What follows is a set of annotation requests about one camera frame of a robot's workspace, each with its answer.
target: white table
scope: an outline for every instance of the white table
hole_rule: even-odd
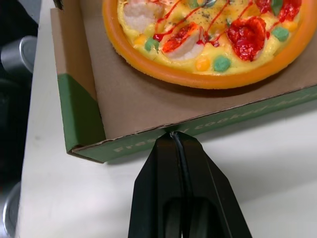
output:
[[[108,164],[66,154],[50,8],[43,0],[17,238],[126,238],[149,151]],[[317,102],[198,136],[254,238],[317,237]]]

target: dark background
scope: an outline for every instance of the dark background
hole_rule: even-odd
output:
[[[12,41],[37,36],[33,18],[19,1],[0,0],[0,52]],[[7,74],[0,63],[0,184],[21,178],[30,95],[30,86]]]

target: orange pizza crust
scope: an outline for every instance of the orange pizza crust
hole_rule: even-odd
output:
[[[117,16],[118,0],[103,0],[103,17],[109,40],[116,51],[137,70],[169,83],[203,89],[229,89],[259,82],[293,62],[312,39],[317,27],[317,1],[303,0],[300,26],[288,45],[269,63],[234,75],[199,75],[158,64],[136,51],[126,39]]]

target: tomato topping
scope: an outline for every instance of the tomato topping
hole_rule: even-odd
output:
[[[195,22],[182,27],[175,35],[171,36],[163,45],[163,52],[170,53],[180,47],[200,26]]]
[[[271,11],[271,0],[256,0],[256,4],[262,14]]]
[[[295,16],[299,13],[302,0],[284,0],[283,7],[279,13],[279,20],[283,22],[285,20],[293,21]]]
[[[263,49],[266,37],[266,23],[258,16],[233,21],[227,31],[234,52],[242,60],[253,61]]]

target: pizza box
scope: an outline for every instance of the pizza box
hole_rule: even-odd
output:
[[[127,64],[109,42],[102,0],[54,0],[52,27],[69,154],[106,162],[153,147],[167,131],[191,136],[317,99],[317,35],[280,73],[250,86],[168,84]]]

